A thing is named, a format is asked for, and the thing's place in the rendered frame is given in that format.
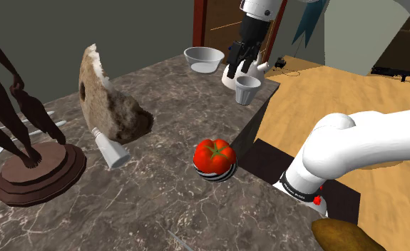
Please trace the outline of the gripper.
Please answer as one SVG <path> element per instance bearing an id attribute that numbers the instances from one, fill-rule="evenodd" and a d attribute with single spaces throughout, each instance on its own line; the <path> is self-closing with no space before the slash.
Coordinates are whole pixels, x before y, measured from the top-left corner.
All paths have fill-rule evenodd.
<path id="1" fill-rule="evenodd" d="M 227 58 L 228 78 L 235 77 L 239 64 L 240 72 L 243 74 L 250 74 L 256 67 L 257 54 L 269 27 L 269 21 L 255 19 L 247 14 L 243 17 L 239 30 L 240 39 L 233 42 Z"/>

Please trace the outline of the white teapot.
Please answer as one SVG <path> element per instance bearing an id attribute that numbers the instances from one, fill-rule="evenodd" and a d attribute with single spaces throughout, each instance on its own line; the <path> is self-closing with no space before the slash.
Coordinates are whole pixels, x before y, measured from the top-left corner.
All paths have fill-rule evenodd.
<path id="1" fill-rule="evenodd" d="M 259 52 L 257 58 L 250 64 L 247 73 L 243 73 L 241 71 L 245 60 L 241 61 L 239 66 L 237 67 L 234 78 L 227 77 L 229 66 L 226 66 L 222 75 L 222 83 L 232 90 L 235 90 L 235 79 L 239 76 L 252 76 L 263 83 L 265 81 L 265 72 L 269 69 L 270 65 L 268 62 L 261 63 L 261 60 L 262 53 Z"/>

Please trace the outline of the white ribbed cup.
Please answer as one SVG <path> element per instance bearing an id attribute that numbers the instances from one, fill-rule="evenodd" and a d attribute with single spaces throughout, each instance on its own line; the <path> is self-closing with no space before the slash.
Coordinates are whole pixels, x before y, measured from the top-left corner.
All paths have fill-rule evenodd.
<path id="1" fill-rule="evenodd" d="M 243 106 L 250 105 L 261 87 L 261 82 L 252 76 L 239 76 L 235 79 L 235 100 Z"/>

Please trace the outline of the teal hanging cloth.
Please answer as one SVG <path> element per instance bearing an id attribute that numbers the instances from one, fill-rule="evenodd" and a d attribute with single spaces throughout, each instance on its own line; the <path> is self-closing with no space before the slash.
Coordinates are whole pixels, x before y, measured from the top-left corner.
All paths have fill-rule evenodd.
<path id="1" fill-rule="evenodd" d="M 305 46 L 308 45 L 309 40 L 313 34 L 315 26 L 325 10 L 325 6 L 329 0 L 302 0 L 306 3 L 302 19 L 297 27 L 292 43 L 294 43 L 302 34 L 304 34 Z"/>

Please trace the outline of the red tomato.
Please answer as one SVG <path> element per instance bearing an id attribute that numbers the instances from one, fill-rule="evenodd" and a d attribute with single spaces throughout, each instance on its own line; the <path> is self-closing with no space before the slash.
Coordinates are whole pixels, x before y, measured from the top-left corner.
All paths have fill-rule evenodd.
<path id="1" fill-rule="evenodd" d="M 203 173 L 221 175 L 236 162 L 236 152 L 223 139 L 205 139 L 195 149 L 195 167 Z"/>

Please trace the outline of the black white striped bowl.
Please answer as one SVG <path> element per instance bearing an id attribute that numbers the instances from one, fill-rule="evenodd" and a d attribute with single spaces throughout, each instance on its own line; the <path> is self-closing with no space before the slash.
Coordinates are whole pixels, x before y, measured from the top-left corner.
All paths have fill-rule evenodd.
<path id="1" fill-rule="evenodd" d="M 193 165 L 195 168 L 195 171 L 198 173 L 198 175 L 200 175 L 202 178 L 204 178 L 205 180 L 208 181 L 212 181 L 212 182 L 223 182 L 226 181 L 227 179 L 231 178 L 235 172 L 237 171 L 237 162 L 233 163 L 230 166 L 230 169 L 227 170 L 226 172 L 224 172 L 223 174 L 218 175 L 217 173 L 204 173 L 202 171 L 200 171 L 196 165 Z"/>

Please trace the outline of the torn brown bread piece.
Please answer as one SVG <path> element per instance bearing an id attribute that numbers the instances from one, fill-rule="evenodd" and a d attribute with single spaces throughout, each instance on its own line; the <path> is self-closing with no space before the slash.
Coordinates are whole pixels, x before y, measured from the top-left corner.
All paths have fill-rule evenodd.
<path id="1" fill-rule="evenodd" d="M 154 117 L 134 97 L 117 90 L 103 70 L 96 45 L 87 47 L 80 66 L 78 89 L 81 108 L 90 130 L 126 144 L 151 132 Z"/>

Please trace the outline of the white shaker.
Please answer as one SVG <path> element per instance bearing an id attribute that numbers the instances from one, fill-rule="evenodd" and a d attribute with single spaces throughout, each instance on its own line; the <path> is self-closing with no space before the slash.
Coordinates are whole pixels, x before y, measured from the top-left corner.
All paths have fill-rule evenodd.
<path id="1" fill-rule="evenodd" d="M 92 134 L 109 168 L 119 168 L 130 160 L 130 153 L 120 143 L 110 140 L 97 127 L 92 129 Z"/>

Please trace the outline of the long black floor device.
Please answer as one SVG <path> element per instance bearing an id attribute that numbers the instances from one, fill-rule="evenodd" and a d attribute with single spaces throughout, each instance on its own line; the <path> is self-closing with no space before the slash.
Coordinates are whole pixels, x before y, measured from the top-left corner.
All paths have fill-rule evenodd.
<path id="1" fill-rule="evenodd" d="M 401 76 L 401 82 L 404 82 L 407 77 L 410 77 L 410 71 L 392 69 L 392 68 L 384 68 L 384 67 L 377 67 L 374 66 L 371 69 L 371 74 L 382 75 L 382 76 Z"/>

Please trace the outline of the brown wooden cabinet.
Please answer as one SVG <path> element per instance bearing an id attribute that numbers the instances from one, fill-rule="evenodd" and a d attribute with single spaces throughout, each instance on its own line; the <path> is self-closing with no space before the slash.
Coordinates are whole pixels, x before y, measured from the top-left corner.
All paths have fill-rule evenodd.
<path id="1" fill-rule="evenodd" d="M 410 19 L 392 39 L 375 66 L 410 72 Z"/>

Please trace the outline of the grey knife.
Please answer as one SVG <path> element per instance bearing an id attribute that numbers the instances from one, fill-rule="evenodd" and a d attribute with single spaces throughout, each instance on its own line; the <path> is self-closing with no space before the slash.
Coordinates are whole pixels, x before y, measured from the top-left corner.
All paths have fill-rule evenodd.
<path id="1" fill-rule="evenodd" d="M 193 251 L 193 249 L 191 247 L 189 247 L 188 245 L 186 245 L 179 237 L 177 237 L 173 232 L 169 231 L 170 235 L 175 238 L 187 251 Z"/>

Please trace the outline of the silver cutlery piece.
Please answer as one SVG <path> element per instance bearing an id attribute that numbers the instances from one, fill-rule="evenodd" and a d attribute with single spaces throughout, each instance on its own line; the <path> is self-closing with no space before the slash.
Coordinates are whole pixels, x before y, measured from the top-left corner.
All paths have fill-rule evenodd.
<path id="1" fill-rule="evenodd" d="M 47 115 L 53 115 L 54 114 L 54 111 L 47 111 Z M 24 120 L 21 120 L 21 122 L 22 123 L 27 123 L 27 122 L 29 122 L 29 120 L 28 119 L 24 119 Z"/>

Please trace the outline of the brown potato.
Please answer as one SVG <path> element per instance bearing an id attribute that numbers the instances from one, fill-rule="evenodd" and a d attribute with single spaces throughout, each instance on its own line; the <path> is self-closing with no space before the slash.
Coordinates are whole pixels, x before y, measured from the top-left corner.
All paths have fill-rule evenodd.
<path id="1" fill-rule="evenodd" d="M 386 251 L 363 229 L 350 222 L 331 218 L 315 220 L 312 232 L 324 251 Z"/>

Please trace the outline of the dark brown figure statue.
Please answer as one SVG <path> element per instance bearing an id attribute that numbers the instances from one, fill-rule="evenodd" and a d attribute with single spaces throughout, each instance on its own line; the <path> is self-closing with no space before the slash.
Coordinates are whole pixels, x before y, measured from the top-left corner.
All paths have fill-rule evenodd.
<path id="1" fill-rule="evenodd" d="M 25 92 L 1 49 L 0 64 L 14 78 L 8 90 L 0 83 L 0 149 L 13 155 L 0 172 L 0 201 L 25 208 L 65 193 L 83 175 L 87 158 L 66 142 L 43 104 Z"/>

